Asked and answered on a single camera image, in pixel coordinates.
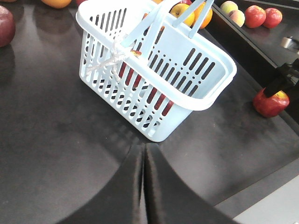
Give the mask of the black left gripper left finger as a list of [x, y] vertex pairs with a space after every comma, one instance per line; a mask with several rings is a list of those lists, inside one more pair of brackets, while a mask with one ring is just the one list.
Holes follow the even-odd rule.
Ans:
[[107, 184], [61, 224], [138, 224], [144, 146], [131, 146], [125, 160]]

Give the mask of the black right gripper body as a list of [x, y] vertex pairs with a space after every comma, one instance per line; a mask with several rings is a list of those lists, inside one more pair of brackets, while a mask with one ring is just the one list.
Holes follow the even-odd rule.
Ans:
[[284, 63], [278, 67], [282, 78], [279, 90], [288, 92], [299, 92], [299, 62]]

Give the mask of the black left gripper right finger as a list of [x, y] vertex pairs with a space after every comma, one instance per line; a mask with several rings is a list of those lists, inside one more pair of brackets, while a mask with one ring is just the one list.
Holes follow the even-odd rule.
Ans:
[[144, 194], [150, 224], [235, 223], [183, 182], [157, 144], [145, 148]]

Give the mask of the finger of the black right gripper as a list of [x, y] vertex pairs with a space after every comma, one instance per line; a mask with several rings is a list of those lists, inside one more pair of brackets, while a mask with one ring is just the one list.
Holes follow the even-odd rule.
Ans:
[[274, 79], [269, 85], [264, 89], [264, 94], [267, 97], [271, 97], [285, 87], [285, 78], [280, 76]]

